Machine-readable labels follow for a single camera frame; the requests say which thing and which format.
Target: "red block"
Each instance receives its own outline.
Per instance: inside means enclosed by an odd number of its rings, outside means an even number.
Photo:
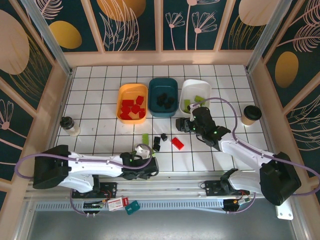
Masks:
[[[121,108],[121,111],[123,114],[129,114],[131,112],[130,107],[128,107],[128,106],[123,106]]]
[[[145,111],[140,111],[139,112],[139,118],[142,119],[146,115]]]
[[[134,100],[122,100],[123,107],[132,107],[135,104]]]
[[[172,139],[171,140],[171,143],[177,148],[177,149],[179,149],[179,150],[181,150],[185,145],[182,143],[182,142],[180,142],[180,140],[178,139],[178,138],[174,138],[174,139]]]
[[[138,105],[142,105],[142,103],[144,102],[145,98],[143,96],[138,96],[135,100],[135,103]]]
[[[122,120],[132,120],[132,118],[128,114],[125,114],[125,113],[121,113],[120,118]]]
[[[133,105],[133,107],[131,108],[131,112],[133,112],[134,114],[137,114],[140,111],[140,106],[135,104]]]

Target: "black bracket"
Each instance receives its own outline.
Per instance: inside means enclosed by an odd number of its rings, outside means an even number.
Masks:
[[[217,196],[241,196],[243,193],[246,195],[249,195],[250,192],[247,190],[234,190],[227,192],[225,189],[221,186],[221,180],[208,180],[205,181],[203,189],[205,189],[205,194],[207,197],[217,197]]]
[[[80,193],[77,190],[73,191],[73,199],[115,199],[117,194],[117,183],[116,182],[100,182],[100,189]]]

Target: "plastic bottle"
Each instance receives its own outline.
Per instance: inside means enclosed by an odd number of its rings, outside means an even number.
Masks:
[[[60,126],[63,128],[63,130],[66,131],[67,134],[69,134],[71,137],[76,137],[80,134],[81,129],[80,127],[75,123],[75,121],[69,117],[69,116],[63,116],[60,121]]]

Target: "black lid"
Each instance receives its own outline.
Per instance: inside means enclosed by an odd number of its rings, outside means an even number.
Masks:
[[[245,115],[245,117],[247,119],[252,120],[252,121],[257,121],[262,116],[260,108],[258,108],[257,106],[253,106],[253,105],[246,106],[243,110],[243,114]]]
[[[63,116],[60,121],[60,126],[64,129],[71,129],[75,125],[74,120],[69,116]]]

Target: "white tile floor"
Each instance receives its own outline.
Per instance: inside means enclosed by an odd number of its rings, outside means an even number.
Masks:
[[[168,140],[161,141],[156,157],[161,172],[228,171],[231,168],[251,170],[250,167],[230,155],[211,149],[198,141],[194,134],[179,132],[175,127],[179,110],[172,118],[156,118],[150,113],[143,124],[122,124],[116,117],[118,89],[126,83],[149,85],[152,78],[171,77],[178,82],[179,97],[187,79],[208,82],[212,97],[230,101],[235,108],[239,126],[237,135],[252,145],[267,150],[267,144],[259,121],[244,126],[240,119],[247,105],[254,105],[246,72],[241,65],[147,65],[147,66],[85,66],[78,67],[69,93],[64,116],[70,116],[80,125],[78,137],[68,136],[59,130],[57,144],[66,144],[70,151],[80,154],[110,156],[130,152],[142,142],[142,134],[153,138],[162,133]],[[210,112],[218,126],[234,127],[233,112],[226,103],[212,100]],[[177,137],[184,148],[179,151],[170,140]]]

